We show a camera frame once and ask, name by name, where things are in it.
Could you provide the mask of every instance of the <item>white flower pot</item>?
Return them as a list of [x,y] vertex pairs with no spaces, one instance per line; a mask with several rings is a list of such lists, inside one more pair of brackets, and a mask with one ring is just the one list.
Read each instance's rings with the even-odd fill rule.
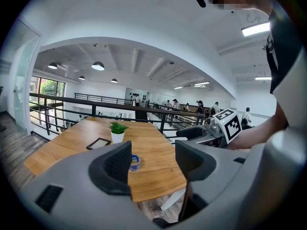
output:
[[114,133],[111,132],[112,142],[113,143],[120,143],[120,142],[122,142],[123,139],[124,139],[124,135],[125,135],[125,132],[122,133],[122,134],[119,134],[119,135],[118,134],[114,134]]

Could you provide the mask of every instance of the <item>black shirt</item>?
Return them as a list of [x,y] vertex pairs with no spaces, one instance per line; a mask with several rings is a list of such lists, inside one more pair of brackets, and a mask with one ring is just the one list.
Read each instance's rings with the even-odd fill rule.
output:
[[202,106],[199,106],[198,108],[197,108],[197,111],[196,111],[197,113],[200,113],[200,114],[203,114],[203,108],[202,108]]
[[266,52],[272,76],[270,93],[273,93],[293,66],[303,44],[280,5],[274,5],[269,21],[271,33],[267,38]]

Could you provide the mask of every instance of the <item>wooden table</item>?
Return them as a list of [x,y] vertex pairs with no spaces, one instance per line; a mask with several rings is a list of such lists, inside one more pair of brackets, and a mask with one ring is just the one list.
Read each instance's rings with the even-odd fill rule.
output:
[[[110,119],[88,117],[65,130],[32,154],[24,165],[35,175],[70,155],[88,152],[97,138],[111,140]],[[128,174],[134,202],[171,194],[186,187],[186,179],[175,160],[175,148],[151,123],[118,121],[126,125],[124,141],[132,142],[132,153],[141,158],[141,168]]]

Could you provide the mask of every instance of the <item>door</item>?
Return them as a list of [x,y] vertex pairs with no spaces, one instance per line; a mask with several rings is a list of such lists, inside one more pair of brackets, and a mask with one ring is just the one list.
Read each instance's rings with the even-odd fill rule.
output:
[[27,113],[24,108],[29,106],[24,104],[25,88],[27,88],[26,78],[38,39],[39,37],[35,36],[20,48],[20,58],[16,66],[17,69],[13,90],[14,114],[17,126],[24,132],[26,132],[24,119]]

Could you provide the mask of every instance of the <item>gray floor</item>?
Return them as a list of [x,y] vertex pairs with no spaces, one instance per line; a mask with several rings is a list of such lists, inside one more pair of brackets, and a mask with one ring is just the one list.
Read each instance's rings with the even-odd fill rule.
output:
[[[18,130],[14,120],[7,113],[0,114],[0,123],[6,127],[5,131],[0,132],[1,165],[13,189],[17,192],[35,177],[23,162],[47,142],[36,135],[27,136]],[[167,195],[156,200],[138,203],[137,207],[150,220],[163,218],[170,223],[176,222],[183,197],[169,209],[161,211],[160,206],[169,197],[170,195]]]

